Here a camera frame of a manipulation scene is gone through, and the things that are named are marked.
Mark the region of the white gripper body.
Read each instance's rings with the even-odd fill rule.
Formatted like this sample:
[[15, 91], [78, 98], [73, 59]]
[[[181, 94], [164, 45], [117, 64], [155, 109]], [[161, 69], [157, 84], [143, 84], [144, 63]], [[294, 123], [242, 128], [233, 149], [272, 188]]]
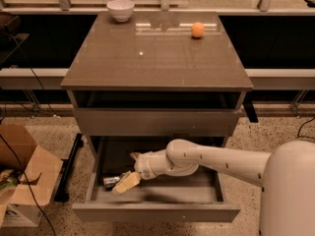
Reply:
[[143, 180], [157, 178], [159, 175], [167, 175], [173, 167], [173, 163], [166, 156], [166, 150], [149, 151], [142, 153], [135, 160], [135, 171]]

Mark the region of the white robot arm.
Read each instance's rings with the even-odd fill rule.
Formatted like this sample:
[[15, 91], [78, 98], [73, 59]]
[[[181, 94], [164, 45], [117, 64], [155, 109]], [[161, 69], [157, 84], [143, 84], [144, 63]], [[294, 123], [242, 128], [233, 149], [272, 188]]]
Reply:
[[271, 153], [207, 147], [173, 140], [166, 148], [134, 152], [134, 170], [113, 192], [122, 194], [159, 175], [189, 176], [204, 166], [261, 188], [260, 236], [315, 236], [315, 144], [285, 143]]

